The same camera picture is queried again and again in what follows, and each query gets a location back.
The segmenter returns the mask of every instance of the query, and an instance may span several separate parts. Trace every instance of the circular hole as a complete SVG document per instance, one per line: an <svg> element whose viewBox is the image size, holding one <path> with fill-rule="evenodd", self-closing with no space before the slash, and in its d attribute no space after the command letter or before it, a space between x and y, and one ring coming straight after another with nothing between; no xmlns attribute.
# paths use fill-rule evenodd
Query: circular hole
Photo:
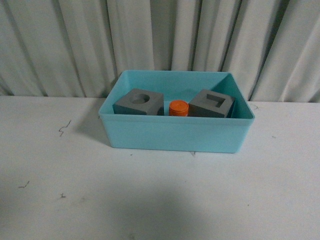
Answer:
<svg viewBox="0 0 320 240"><path fill-rule="evenodd" d="M150 97L146 94L140 93L131 97L130 102L133 104L144 104L148 102Z"/></svg>

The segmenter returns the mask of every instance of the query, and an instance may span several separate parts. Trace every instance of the light blue plastic bin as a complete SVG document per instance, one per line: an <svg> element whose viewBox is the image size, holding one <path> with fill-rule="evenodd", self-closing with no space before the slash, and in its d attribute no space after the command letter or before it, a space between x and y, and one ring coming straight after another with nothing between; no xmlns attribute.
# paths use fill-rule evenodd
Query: light blue plastic bin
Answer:
<svg viewBox="0 0 320 240"><path fill-rule="evenodd" d="M165 116L114 114L133 88L163 93ZM171 101L189 102L202 89L236 98L231 118L168 116ZM99 116L114 148L212 153L239 151L255 119L230 73L197 71L124 71Z"/></svg>

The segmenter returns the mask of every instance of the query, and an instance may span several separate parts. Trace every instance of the gray cube with circular hole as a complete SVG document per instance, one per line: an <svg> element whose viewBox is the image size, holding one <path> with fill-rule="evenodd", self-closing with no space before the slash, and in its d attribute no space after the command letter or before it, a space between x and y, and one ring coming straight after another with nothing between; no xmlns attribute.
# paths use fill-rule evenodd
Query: gray cube with circular hole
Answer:
<svg viewBox="0 0 320 240"><path fill-rule="evenodd" d="M230 118L235 98L207 89L201 90L190 102L190 117Z"/></svg>
<svg viewBox="0 0 320 240"><path fill-rule="evenodd" d="M134 88L113 104L113 111L115 114L163 116L164 95Z"/></svg>

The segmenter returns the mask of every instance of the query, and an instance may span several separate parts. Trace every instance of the scuff mark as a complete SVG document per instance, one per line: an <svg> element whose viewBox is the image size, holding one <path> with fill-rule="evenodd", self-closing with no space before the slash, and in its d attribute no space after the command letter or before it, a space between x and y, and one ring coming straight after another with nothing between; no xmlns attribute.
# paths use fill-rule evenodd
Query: scuff mark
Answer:
<svg viewBox="0 0 320 240"><path fill-rule="evenodd" d="M253 110L259 110L259 107L257 105L252 104L252 103L250 105L255 107L255 109L253 109Z"/></svg>
<svg viewBox="0 0 320 240"><path fill-rule="evenodd" d="M59 129L60 137L62 136L62 134L64 134L64 131L61 131L61 129L66 129L66 128L69 126L70 123L71 123L71 120L69 121L69 123L68 123L66 126L63 126L63 127L61 127L61 128Z"/></svg>
<svg viewBox="0 0 320 240"><path fill-rule="evenodd" d="M28 182L26 183L26 185L24 185L24 186L18 186L18 188L19 188L19 189L24 189L29 183L30 183L30 181L28 181Z"/></svg>

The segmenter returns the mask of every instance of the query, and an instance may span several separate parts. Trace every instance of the gray foam block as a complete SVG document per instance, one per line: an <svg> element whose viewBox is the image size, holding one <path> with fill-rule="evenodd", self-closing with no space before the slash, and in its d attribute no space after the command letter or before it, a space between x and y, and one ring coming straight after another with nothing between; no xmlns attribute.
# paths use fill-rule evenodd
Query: gray foam block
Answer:
<svg viewBox="0 0 320 240"><path fill-rule="evenodd" d="M190 102L190 117L229 118L235 98L219 92L203 89Z"/></svg>
<svg viewBox="0 0 320 240"><path fill-rule="evenodd" d="M115 114L164 115L163 93L134 88L115 104Z"/></svg>

